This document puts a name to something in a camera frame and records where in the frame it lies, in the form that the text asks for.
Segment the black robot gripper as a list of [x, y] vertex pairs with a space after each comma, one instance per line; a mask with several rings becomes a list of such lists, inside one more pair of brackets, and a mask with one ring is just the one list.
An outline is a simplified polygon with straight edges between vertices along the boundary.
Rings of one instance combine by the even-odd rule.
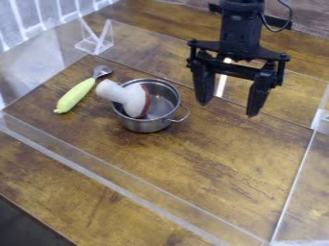
[[248, 89], [245, 115], [255, 116], [271, 89], [282, 84], [286, 54], [260, 46], [264, 0], [220, 0], [219, 41], [187, 42], [187, 67], [192, 72], [195, 98], [205, 106], [213, 98], [215, 74], [253, 81]]

